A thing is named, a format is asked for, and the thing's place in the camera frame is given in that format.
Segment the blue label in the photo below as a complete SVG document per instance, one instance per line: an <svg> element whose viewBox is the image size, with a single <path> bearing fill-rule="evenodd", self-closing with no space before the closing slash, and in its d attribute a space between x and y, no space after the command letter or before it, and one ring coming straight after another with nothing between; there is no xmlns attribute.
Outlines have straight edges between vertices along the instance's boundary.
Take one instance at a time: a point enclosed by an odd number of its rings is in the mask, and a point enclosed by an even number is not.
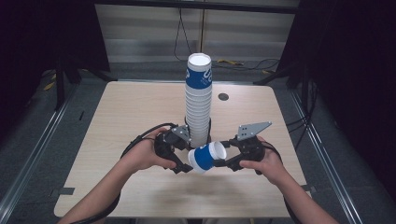
<svg viewBox="0 0 396 224"><path fill-rule="evenodd" d="M213 158L209 152L209 144L198 147L194 152L195 160L203 170L209 170L213 167Z"/></svg>
<svg viewBox="0 0 396 224"><path fill-rule="evenodd" d="M186 83L189 87L202 90L212 85L212 69L204 72L195 72L187 68Z"/></svg>

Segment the metal bracket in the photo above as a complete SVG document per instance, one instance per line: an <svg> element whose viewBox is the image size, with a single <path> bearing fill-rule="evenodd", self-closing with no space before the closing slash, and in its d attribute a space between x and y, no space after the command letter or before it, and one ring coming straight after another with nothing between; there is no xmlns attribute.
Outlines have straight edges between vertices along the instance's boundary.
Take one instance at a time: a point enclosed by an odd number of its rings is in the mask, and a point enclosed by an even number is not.
<svg viewBox="0 0 396 224"><path fill-rule="evenodd" d="M177 126L172 129L172 133L189 143L191 141L189 127L187 125Z"/></svg>
<svg viewBox="0 0 396 224"><path fill-rule="evenodd" d="M242 140L248 139L252 136L255 136L256 134L262 132L264 129L271 126L271 124L272 124L271 121L267 121L267 122L263 122L263 123L240 125L238 128L237 139L238 139L238 141L242 141Z"/></svg>

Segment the wooden table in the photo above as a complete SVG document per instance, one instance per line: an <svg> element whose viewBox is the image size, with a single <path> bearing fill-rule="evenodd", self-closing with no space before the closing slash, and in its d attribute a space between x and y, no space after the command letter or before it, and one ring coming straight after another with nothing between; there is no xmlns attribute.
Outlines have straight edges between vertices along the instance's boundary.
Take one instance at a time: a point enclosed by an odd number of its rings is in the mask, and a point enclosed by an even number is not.
<svg viewBox="0 0 396 224"><path fill-rule="evenodd" d="M165 122L184 124L184 83L110 82L86 133L55 215L64 214L85 196L120 158L139 134ZM229 95L221 101L220 93ZM228 140L241 124L271 120L259 135L273 144L287 170L301 185L304 175L294 152L274 92L269 87L213 84L212 141ZM186 163L187 150L177 150ZM228 157L239 154L228 149ZM191 171L175 175L151 167L132 175L111 217L288 217L279 190L252 170L233 172L212 168L204 175Z"/></svg>

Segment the person's right hand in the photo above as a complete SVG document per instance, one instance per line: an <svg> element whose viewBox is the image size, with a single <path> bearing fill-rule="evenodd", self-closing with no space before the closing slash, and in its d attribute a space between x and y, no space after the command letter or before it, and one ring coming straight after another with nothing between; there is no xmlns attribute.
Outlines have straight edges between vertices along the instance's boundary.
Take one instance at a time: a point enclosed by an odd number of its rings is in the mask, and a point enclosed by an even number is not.
<svg viewBox="0 0 396 224"><path fill-rule="evenodd" d="M258 136L258 138L265 143L262 137ZM280 158L271 149L265 149L265 156L261 161L240 161L239 165L244 168L261 171L274 185L278 185L282 179L289 175Z"/></svg>

